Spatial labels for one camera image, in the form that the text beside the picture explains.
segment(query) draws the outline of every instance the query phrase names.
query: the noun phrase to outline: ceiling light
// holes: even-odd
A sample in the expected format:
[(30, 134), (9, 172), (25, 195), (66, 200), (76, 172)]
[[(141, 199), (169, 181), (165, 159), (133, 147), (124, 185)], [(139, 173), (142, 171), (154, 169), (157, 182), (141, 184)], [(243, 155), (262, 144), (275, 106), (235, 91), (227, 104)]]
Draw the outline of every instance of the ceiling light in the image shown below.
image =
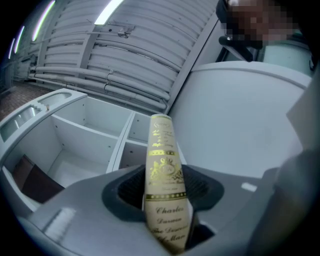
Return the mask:
[(22, 35), (22, 32), (24, 31), (25, 29), (25, 26), (23, 26), (20, 30), (20, 33), (19, 33), (19, 36), (18, 36), (18, 39), (16, 40), (15, 42), (15, 47), (14, 47), (14, 53), (16, 54), (17, 51), (18, 51), (18, 46), (19, 46), (19, 42), (20, 42), (20, 39), (21, 39), (21, 35)]
[(15, 38), (12, 40), (12, 43), (11, 43), (11, 46), (10, 46), (10, 51), (9, 51), (8, 59), (10, 59), (10, 57), (11, 57), (11, 52), (12, 52), (12, 48), (14, 47), (14, 43), (15, 43)]
[(32, 35), (32, 41), (35, 41), (37, 39), (37, 36), (39, 34), (40, 28), (42, 26), (42, 24), (44, 23), (45, 18), (47, 17), (50, 9), (52, 8), (52, 6), (55, 4), (55, 0), (51, 1), (48, 6), (44, 9), (40, 19), (38, 20), (38, 23), (35, 26), (35, 29), (33, 31), (33, 35)]
[(111, 0), (96, 19), (94, 24), (104, 25), (123, 1), (124, 0)]

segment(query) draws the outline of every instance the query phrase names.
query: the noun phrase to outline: pipe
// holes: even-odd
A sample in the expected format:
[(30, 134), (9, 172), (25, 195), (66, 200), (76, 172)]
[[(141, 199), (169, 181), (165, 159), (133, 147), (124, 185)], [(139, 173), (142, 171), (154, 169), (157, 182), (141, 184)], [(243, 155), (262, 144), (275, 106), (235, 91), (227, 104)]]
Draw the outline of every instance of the pipe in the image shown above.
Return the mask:
[(139, 95), (139, 94), (136, 94), (136, 93), (124, 90), (124, 89), (116, 88), (116, 87), (107, 85), (102, 82), (95, 82), (95, 81), (91, 81), (91, 80), (85, 80), (82, 78), (77, 78), (77, 77), (72, 77), (72, 76), (64, 76), (64, 75), (58, 75), (58, 74), (30, 74), (29, 77), (30, 78), (43, 78), (43, 79), (51, 79), (51, 80), (60, 80), (60, 81), (68, 82), (68, 83), (75, 83), (75, 84), (79, 84), (79, 85), (83, 85), (83, 86), (94, 87), (94, 88), (102, 89), (105, 91), (113, 92), (116, 94), (120, 94), (120, 95), (129, 97), (131, 99), (136, 99), (137, 101), (144, 102), (146, 104), (152, 105), (152, 106), (159, 108), (159, 109), (162, 109), (162, 110), (164, 110), (166, 108), (166, 104), (164, 104), (164, 103), (157, 102), (153, 99), (144, 97), (142, 95)]
[(123, 77), (118, 77), (114, 74), (108, 74), (108, 73), (103, 73), (100, 71), (95, 71), (95, 70), (89, 70), (85, 68), (80, 68), (80, 67), (65, 67), (65, 66), (33, 66), (30, 68), (32, 71), (43, 71), (43, 72), (50, 72), (50, 71), (64, 71), (64, 72), (74, 72), (74, 73), (79, 73), (83, 75), (88, 75), (88, 76), (93, 76), (97, 78), (102, 78), (106, 79), (109, 81), (113, 81), (116, 83), (120, 83), (126, 86), (133, 87), (135, 89), (138, 89), (140, 91), (149, 93), (151, 95), (155, 95), (160, 97), (161, 99), (164, 99), (168, 101), (170, 99), (170, 96), (166, 92), (158, 91), (153, 88), (149, 88), (147, 86), (144, 86), (142, 84), (139, 84), (135, 81), (128, 80)]
[(147, 112), (152, 112), (152, 113), (156, 113), (156, 114), (160, 114), (160, 113), (161, 113), (161, 112), (159, 112), (159, 111), (156, 111), (156, 110), (147, 108), (147, 107), (145, 107), (145, 106), (141, 106), (141, 105), (132, 103), (132, 102), (130, 102), (130, 101), (128, 101), (128, 100), (123, 100), (123, 99), (120, 99), (120, 98), (112, 97), (112, 96), (110, 96), (110, 95), (105, 95), (105, 94), (100, 93), (100, 92), (96, 92), (96, 91), (87, 90), (87, 89), (83, 89), (83, 88), (80, 88), (80, 87), (72, 86), (72, 85), (70, 85), (70, 84), (61, 83), (61, 82), (55, 82), (55, 81), (50, 81), (50, 80), (45, 80), (45, 79), (36, 78), (36, 77), (31, 77), (31, 76), (30, 76), (29, 78), (30, 78), (30, 79), (34, 79), (34, 80), (37, 80), (37, 81), (45, 82), (45, 83), (48, 83), (48, 84), (58, 85), (58, 86), (61, 86), (61, 87), (65, 87), (65, 88), (69, 88), (69, 89), (81, 91), (81, 92), (84, 92), (84, 93), (87, 93), (87, 94), (97, 95), (97, 96), (100, 96), (100, 97), (104, 97), (104, 98), (106, 98), (106, 99), (113, 100), (113, 101), (116, 101), (116, 102), (120, 102), (120, 103), (123, 103), (123, 104), (125, 104), (125, 105), (130, 105), (130, 106), (132, 106), (132, 107), (139, 108), (139, 109), (142, 109), (142, 110), (147, 111)]

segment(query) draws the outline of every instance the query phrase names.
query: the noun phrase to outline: gold decorative band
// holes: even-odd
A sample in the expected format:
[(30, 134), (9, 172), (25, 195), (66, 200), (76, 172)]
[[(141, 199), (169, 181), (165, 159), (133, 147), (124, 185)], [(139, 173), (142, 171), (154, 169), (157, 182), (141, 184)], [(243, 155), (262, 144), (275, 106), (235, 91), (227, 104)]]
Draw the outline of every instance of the gold decorative band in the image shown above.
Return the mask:
[(146, 194), (145, 200), (146, 201), (172, 201), (172, 200), (184, 199), (186, 197), (187, 197), (186, 192), (172, 193), (172, 194)]
[(164, 116), (164, 115), (151, 116), (151, 118), (152, 119), (154, 119), (154, 118), (166, 118), (166, 119), (169, 119), (170, 121), (172, 120), (170, 117)]
[(150, 150), (148, 156), (177, 156), (178, 154), (172, 150)]

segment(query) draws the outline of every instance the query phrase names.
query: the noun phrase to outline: brown floor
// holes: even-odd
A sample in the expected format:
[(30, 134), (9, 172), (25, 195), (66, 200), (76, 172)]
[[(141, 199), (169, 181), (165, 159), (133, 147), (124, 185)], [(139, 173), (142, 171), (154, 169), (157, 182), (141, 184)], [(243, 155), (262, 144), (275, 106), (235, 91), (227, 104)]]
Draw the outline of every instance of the brown floor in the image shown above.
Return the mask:
[(51, 90), (47, 88), (41, 88), (27, 83), (14, 82), (11, 93), (1, 99), (0, 121), (23, 104), (49, 92), (51, 92)]

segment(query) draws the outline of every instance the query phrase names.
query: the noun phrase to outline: gold emblem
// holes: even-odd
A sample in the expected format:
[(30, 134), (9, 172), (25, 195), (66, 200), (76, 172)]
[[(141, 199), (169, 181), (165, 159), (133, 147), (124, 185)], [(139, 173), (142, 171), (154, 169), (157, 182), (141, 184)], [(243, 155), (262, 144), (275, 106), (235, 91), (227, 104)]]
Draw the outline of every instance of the gold emblem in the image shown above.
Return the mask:
[(150, 168), (151, 181), (183, 181), (183, 174), (179, 164), (173, 165), (171, 158), (161, 158), (161, 164), (153, 162), (153, 168)]

